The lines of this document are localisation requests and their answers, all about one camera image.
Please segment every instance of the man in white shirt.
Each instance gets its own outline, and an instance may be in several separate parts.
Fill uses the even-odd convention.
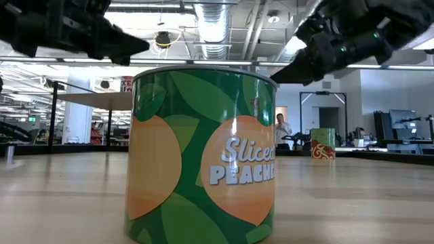
[[[283,114],[277,115],[276,124],[276,149],[289,150],[290,145],[286,140],[282,140],[284,136],[290,136],[292,134],[291,126],[289,123],[285,123],[283,119]]]

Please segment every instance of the person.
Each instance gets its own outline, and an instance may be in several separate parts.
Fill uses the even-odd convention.
[[[290,145],[286,140],[282,140],[282,137],[291,135],[292,130],[290,124],[285,123],[285,120],[283,119],[283,114],[279,113],[276,117],[276,149],[289,150]]]

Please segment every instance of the doorway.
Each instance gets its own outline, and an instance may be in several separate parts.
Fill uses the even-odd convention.
[[[319,127],[339,131],[339,108],[319,108]]]

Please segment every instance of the ceiling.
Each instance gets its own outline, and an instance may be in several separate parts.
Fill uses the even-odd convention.
[[[164,3],[173,4],[178,1],[155,1],[155,0],[116,0],[114,3]],[[271,59],[278,54],[284,45],[288,42],[285,39],[285,30],[288,27],[291,16],[295,16],[304,11],[307,0],[274,0],[270,5],[270,10],[277,10],[279,21],[277,23],[264,22],[263,30],[260,33],[260,43],[256,45],[253,58],[259,57]],[[240,60],[247,34],[248,22],[251,19],[251,13],[254,6],[253,0],[240,0],[237,5],[231,5],[229,19],[229,59]],[[167,52],[153,47],[152,50],[142,52],[135,55],[133,58],[152,58],[152,59],[183,59],[183,60],[198,60],[201,59],[202,51],[200,45],[195,45],[200,42],[199,32],[197,30],[197,19],[190,14],[161,14],[150,12],[109,12],[105,16],[113,24],[121,27],[124,32],[145,39],[152,45],[154,44],[155,35],[159,31],[168,31],[171,41],[177,40]],[[434,36],[434,31],[430,30],[426,36],[421,37],[416,43],[408,46],[413,48],[423,44],[425,41]],[[395,55],[390,61],[394,64],[418,64],[423,60],[422,51],[406,50],[402,55]],[[15,52],[8,43],[0,43],[0,56],[19,57],[21,54]],[[72,54],[69,52],[60,51],[57,49],[39,48],[37,57],[55,57],[55,58],[86,58],[85,54]],[[107,64],[107,66],[89,67],[94,74],[94,90],[97,92],[115,92],[119,91],[120,76],[134,76],[146,69],[154,67],[120,67]],[[3,78],[6,92],[50,92],[50,88],[41,85],[41,77],[47,77],[59,81],[68,81],[68,67],[61,65],[35,65],[23,64],[19,62],[2,62],[0,63],[0,74]],[[343,73],[336,73],[335,77],[340,78]],[[108,80],[111,82],[110,89],[102,89],[100,82]],[[4,106],[7,104],[32,104],[44,106],[37,109],[38,111],[50,109],[50,95],[22,95],[22,96],[2,96],[3,100],[0,104],[0,113],[4,113]],[[101,119],[106,117],[107,111],[97,112],[96,115]],[[62,110],[59,110],[59,115],[62,116]]]

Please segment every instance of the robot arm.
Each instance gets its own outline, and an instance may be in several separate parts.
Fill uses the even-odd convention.
[[[129,65],[130,56],[149,49],[104,18],[110,0],[0,0],[0,39],[35,57],[38,47],[85,52]]]
[[[296,31],[306,48],[271,78],[308,85],[325,74],[392,53],[434,22],[434,0],[323,0]]]

